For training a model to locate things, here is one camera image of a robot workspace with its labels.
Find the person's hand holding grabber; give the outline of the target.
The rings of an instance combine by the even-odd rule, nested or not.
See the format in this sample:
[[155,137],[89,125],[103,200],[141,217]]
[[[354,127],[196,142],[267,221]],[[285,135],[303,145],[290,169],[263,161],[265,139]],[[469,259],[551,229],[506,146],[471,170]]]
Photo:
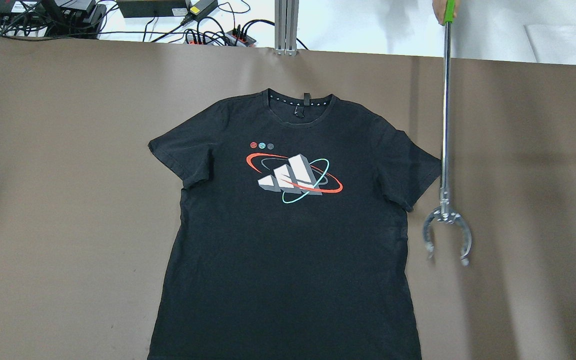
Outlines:
[[442,26],[446,23],[446,11],[452,10],[450,19],[454,20],[458,16],[461,0],[432,0],[432,9],[436,20]]

